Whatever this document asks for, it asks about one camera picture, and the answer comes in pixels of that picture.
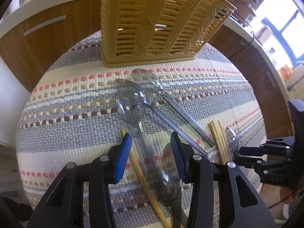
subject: blue rubber fingertip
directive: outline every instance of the blue rubber fingertip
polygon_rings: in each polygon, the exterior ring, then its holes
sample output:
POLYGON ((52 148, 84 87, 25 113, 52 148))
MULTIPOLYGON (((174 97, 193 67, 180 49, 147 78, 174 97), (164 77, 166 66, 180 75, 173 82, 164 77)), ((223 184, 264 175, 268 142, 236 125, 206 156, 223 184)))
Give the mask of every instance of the blue rubber fingertip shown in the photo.
POLYGON ((184 158, 181 154, 181 151, 180 151, 180 148, 178 145, 180 142, 177 141, 177 139, 174 137, 173 133, 171 133, 170 142, 171 142, 171 149, 172 149, 172 153, 174 156, 178 175, 184 182, 186 180, 186 163, 184 161, 184 158))
POLYGON ((124 176, 127 160, 132 147, 132 138, 130 134, 126 134, 126 139, 123 142, 123 147, 116 162, 116 172, 114 176, 115 184, 124 176))

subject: white wall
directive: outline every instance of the white wall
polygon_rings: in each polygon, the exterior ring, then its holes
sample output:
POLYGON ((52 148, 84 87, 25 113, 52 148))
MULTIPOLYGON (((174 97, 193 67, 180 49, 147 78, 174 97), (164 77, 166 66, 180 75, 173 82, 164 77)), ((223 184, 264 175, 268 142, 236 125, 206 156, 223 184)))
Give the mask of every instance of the white wall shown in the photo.
POLYGON ((0 143, 15 146, 15 129, 30 93, 0 56, 0 143))

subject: yellow plastic basket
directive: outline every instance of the yellow plastic basket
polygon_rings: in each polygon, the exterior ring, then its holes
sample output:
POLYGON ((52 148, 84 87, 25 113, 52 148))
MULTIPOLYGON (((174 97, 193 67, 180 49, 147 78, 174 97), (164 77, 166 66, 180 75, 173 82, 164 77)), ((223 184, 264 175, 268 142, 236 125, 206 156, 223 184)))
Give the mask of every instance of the yellow plastic basket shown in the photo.
POLYGON ((107 67, 190 60, 233 13, 226 0, 102 0, 107 67))

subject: window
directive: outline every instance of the window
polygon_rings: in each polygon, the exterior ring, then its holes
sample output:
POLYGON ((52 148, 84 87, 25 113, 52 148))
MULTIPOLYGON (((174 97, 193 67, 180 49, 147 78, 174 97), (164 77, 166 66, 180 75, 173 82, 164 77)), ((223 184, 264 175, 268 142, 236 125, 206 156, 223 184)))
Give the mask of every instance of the window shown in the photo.
POLYGON ((295 65, 304 60, 304 18, 292 0, 264 0, 256 15, 250 25, 254 32, 262 25, 270 27, 273 36, 263 46, 275 49, 272 56, 279 68, 288 62, 295 65))

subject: striped tablecloth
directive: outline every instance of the striped tablecloth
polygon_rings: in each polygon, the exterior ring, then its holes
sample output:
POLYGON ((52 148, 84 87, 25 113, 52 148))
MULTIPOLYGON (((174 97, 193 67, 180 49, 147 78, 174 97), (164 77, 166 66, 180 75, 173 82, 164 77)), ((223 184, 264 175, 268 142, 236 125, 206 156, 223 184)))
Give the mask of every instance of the striped tablecloth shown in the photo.
MULTIPOLYGON (((252 87, 238 69, 219 51, 206 45, 192 61, 180 61, 123 68, 106 68, 100 58, 100 32, 82 40, 63 54, 45 73, 32 92, 16 131, 16 149, 25 194, 36 207, 48 186, 67 162, 90 163, 120 144, 121 128, 134 137, 134 129, 124 122, 115 106, 116 78, 129 78, 135 68, 153 71, 165 89, 210 133, 208 123, 218 119, 231 126, 240 146, 259 145, 266 137, 264 122, 252 87)), ((156 95, 151 100, 219 163, 216 148, 210 148, 167 103, 156 95)), ((173 158, 168 143, 172 130, 147 110, 143 129, 155 149, 161 167, 172 171, 173 158)), ((133 140, 138 160, 140 151, 133 140)), ((254 186, 259 178, 245 171, 254 186)), ((89 226, 88 188, 84 190, 84 216, 89 226)), ((136 173, 127 163, 123 179, 110 186, 118 228, 162 227, 136 173)), ((191 185, 182 185, 182 208, 188 210, 191 185)), ((170 209, 159 203, 166 217, 170 209)), ((215 226, 219 213, 215 197, 215 226)))

